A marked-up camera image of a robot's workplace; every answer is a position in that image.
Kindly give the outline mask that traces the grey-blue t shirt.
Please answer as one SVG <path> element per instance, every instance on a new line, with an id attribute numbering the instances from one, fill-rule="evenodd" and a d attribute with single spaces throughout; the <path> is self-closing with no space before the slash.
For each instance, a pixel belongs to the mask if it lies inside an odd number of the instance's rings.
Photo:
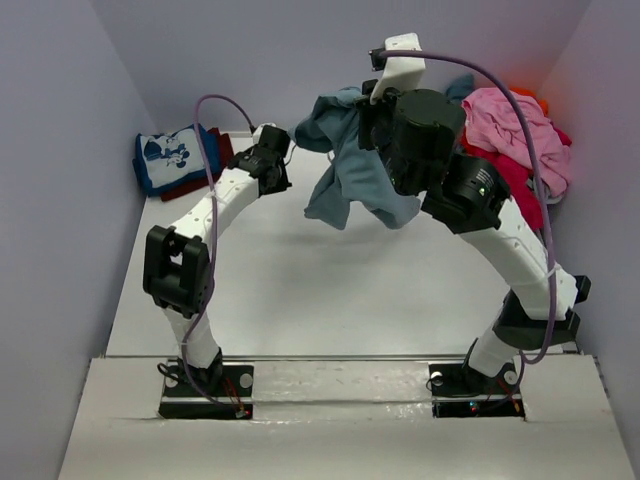
<path id="1" fill-rule="evenodd" d="M 407 225 L 420 211 L 416 197 L 397 194 L 375 151 L 358 145 L 358 87 L 321 94 L 311 113 L 289 130 L 295 145 L 314 153 L 333 154 L 317 181 L 304 216 L 337 230 L 346 228 L 351 204 L 358 202 L 391 230 Z"/>

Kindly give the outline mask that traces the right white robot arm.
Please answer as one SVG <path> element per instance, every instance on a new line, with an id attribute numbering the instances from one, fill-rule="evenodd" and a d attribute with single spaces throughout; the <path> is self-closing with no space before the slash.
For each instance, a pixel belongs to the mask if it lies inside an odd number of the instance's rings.
<path id="1" fill-rule="evenodd" d="M 489 161 L 459 149 L 466 115 L 443 94 L 401 91 L 378 80 L 355 102 L 358 143 L 375 151 L 394 190 L 422 195 L 423 212 L 474 247 L 509 287 L 493 324 L 462 364 L 430 382 L 441 397 L 474 397 L 497 389 L 521 351 L 573 340 L 590 280 L 547 263 L 547 251 L 524 219 L 506 180 Z"/>

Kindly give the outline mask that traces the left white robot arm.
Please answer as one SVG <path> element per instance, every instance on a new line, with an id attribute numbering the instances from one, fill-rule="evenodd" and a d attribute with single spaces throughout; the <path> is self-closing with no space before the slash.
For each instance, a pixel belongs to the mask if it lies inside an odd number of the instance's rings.
<path id="1" fill-rule="evenodd" d="M 228 162 L 209 193 L 170 226 L 155 226 L 146 236 L 143 291 L 175 335 L 175 380 L 209 400 L 220 386 L 223 369 L 222 350 L 206 315 L 214 291 L 217 241 L 260 197 L 291 187 L 285 165 L 289 148 L 286 131 L 261 125 L 254 144 Z"/>

